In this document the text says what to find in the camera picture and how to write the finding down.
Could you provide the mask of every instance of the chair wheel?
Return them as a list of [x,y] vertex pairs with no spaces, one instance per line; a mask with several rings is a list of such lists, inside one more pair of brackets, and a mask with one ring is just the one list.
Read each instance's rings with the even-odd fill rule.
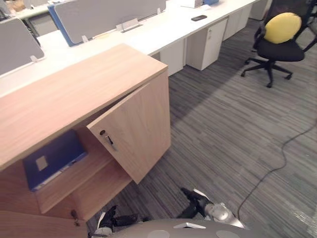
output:
[[290,80],[291,77],[292,77],[292,74],[289,74],[289,75],[287,75],[285,78],[286,78],[287,80]]

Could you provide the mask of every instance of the striped carpet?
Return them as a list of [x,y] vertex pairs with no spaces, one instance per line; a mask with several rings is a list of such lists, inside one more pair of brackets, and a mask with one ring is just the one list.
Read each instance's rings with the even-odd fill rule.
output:
[[[117,214],[173,218],[188,202],[179,187],[197,188],[234,213],[268,171],[283,163],[280,147],[317,117],[317,47],[301,62],[280,62],[291,80],[265,70],[240,77],[259,22],[226,40],[217,62],[189,66],[169,79],[172,146],[139,185],[130,183],[103,208]],[[307,30],[301,46],[313,35]],[[317,129],[289,143],[288,164],[259,186],[241,209],[241,220],[272,238],[317,237]],[[94,231],[100,212],[89,222]]]

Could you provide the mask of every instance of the cabinet top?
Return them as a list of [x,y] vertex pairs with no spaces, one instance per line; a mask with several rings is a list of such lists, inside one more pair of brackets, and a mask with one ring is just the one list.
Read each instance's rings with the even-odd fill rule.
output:
[[166,69],[122,44],[0,98],[0,171]]

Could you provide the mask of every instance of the black cable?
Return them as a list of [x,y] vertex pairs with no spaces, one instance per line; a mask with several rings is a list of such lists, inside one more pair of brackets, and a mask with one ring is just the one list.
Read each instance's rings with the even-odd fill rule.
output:
[[281,167],[279,167],[279,168],[276,168],[276,169],[273,169],[273,170],[268,171],[268,172],[266,173],[266,175],[264,175],[263,178],[260,179],[260,181],[257,183],[257,185],[255,185],[255,187],[249,192],[249,194],[246,196],[246,198],[242,201],[242,203],[241,203],[240,206],[238,207],[238,211],[237,211],[238,219],[240,219],[240,209],[241,209],[242,205],[248,200],[248,198],[251,196],[251,194],[258,188],[258,186],[260,185],[260,183],[263,182],[263,180],[264,180],[267,176],[269,176],[270,174],[272,174],[272,173],[275,172],[275,171],[278,171],[278,170],[283,169],[283,168],[287,165],[287,158],[286,158],[286,155],[285,155],[285,153],[284,153],[284,148],[285,148],[285,146],[286,146],[289,142],[291,142],[292,140],[295,140],[297,137],[299,137],[299,136],[301,136],[301,135],[304,135],[304,134],[310,132],[316,125],[317,125],[317,119],[316,119],[316,122],[314,123],[314,125],[312,125],[310,128],[308,128],[308,129],[305,130],[304,132],[302,132],[302,133],[300,133],[300,134],[298,134],[298,135],[296,135],[296,136],[294,136],[294,137],[288,139],[287,141],[285,141],[285,142],[283,143],[283,145],[282,145],[282,147],[281,147],[281,152],[282,152],[282,156],[283,156],[283,159],[284,159],[284,164],[283,164]]

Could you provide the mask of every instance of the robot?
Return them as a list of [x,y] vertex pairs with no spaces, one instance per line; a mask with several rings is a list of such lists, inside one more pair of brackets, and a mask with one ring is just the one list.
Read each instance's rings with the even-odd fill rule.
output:
[[[212,203],[198,190],[181,188],[189,200],[189,206],[176,219],[136,223],[137,214],[114,218],[116,206],[102,213],[98,228],[89,238],[264,238],[240,222],[223,203]],[[200,213],[203,220],[193,220]],[[130,227],[113,233],[113,227]]]

